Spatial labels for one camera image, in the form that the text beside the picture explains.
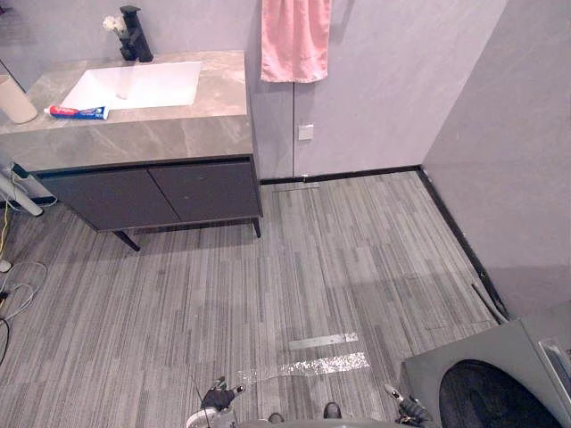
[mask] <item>dark gray cabinet door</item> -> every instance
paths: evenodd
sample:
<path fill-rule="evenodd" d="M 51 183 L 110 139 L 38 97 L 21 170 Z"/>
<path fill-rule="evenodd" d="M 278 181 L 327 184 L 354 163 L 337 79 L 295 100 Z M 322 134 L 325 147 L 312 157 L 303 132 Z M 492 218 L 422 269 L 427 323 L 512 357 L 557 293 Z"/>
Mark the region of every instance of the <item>dark gray cabinet door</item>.
<path fill-rule="evenodd" d="M 261 214 L 250 162 L 155 167 L 149 172 L 181 221 Z"/>
<path fill-rule="evenodd" d="M 97 230 L 179 222 L 146 169 L 41 177 L 40 181 Z"/>

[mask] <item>wall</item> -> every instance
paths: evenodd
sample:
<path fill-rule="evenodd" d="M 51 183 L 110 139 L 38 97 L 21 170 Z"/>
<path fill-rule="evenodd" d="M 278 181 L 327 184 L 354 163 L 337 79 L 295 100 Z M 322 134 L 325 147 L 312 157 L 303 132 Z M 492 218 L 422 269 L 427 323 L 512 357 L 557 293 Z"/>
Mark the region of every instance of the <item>wall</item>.
<path fill-rule="evenodd" d="M 516 315 L 571 299 L 570 17 L 510 0 L 424 162 Z"/>
<path fill-rule="evenodd" d="M 295 85 L 295 175 L 416 165 L 507 0 L 334 0 L 329 77 Z"/>
<path fill-rule="evenodd" d="M 0 58 L 25 87 L 51 62 L 119 55 L 101 22 L 125 0 L 0 1 Z M 156 53 L 246 51 L 259 175 L 290 177 L 420 163 L 506 1 L 335 0 L 330 76 L 296 85 L 295 108 L 293 85 L 259 79 L 261 0 L 133 3 Z M 304 121 L 316 136 L 293 156 Z"/>
<path fill-rule="evenodd" d="M 52 62 L 117 58 L 103 30 L 126 0 L 0 0 L 0 59 L 28 88 Z M 292 175 L 292 85 L 260 81 L 261 0 L 133 0 L 154 53 L 243 49 L 261 177 Z"/>

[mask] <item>gray stone countertop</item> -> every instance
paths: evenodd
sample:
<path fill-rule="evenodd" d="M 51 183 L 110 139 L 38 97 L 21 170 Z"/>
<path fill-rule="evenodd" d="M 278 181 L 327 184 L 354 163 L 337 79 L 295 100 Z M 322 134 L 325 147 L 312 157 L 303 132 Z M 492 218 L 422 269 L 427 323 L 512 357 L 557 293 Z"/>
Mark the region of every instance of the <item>gray stone countertop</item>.
<path fill-rule="evenodd" d="M 107 120 L 54 119 L 43 109 L 61 103 L 85 70 L 133 62 L 55 64 L 27 92 L 38 115 L 0 123 L 0 151 L 29 171 L 252 153 L 244 52 L 158 54 L 152 63 L 182 61 L 203 62 L 192 105 L 115 110 Z"/>

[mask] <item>toothpaste tube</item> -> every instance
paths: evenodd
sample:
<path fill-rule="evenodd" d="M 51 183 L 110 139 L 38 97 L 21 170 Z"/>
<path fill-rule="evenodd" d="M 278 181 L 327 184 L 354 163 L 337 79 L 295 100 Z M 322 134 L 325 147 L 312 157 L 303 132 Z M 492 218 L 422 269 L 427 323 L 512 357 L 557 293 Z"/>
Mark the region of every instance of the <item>toothpaste tube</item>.
<path fill-rule="evenodd" d="M 57 105 L 50 105 L 44 109 L 44 113 L 49 114 L 56 119 L 101 119 L 106 120 L 109 116 L 108 107 L 96 107 L 94 109 L 76 110 Z"/>

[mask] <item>gray appliance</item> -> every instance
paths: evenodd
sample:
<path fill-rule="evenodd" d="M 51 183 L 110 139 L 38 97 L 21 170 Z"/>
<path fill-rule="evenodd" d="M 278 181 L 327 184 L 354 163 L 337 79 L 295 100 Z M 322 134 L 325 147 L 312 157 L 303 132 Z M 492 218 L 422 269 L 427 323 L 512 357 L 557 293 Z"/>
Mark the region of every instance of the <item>gray appliance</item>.
<path fill-rule="evenodd" d="M 486 426 L 474 423 L 486 418 L 489 426 L 510 426 L 492 421 L 493 412 L 509 418 L 510 411 L 527 419 L 518 426 L 531 426 L 529 410 L 545 412 L 541 426 L 557 420 L 571 427 L 571 301 L 409 358 L 405 366 L 413 395 L 444 428 L 456 426 L 453 406 L 464 426 Z"/>

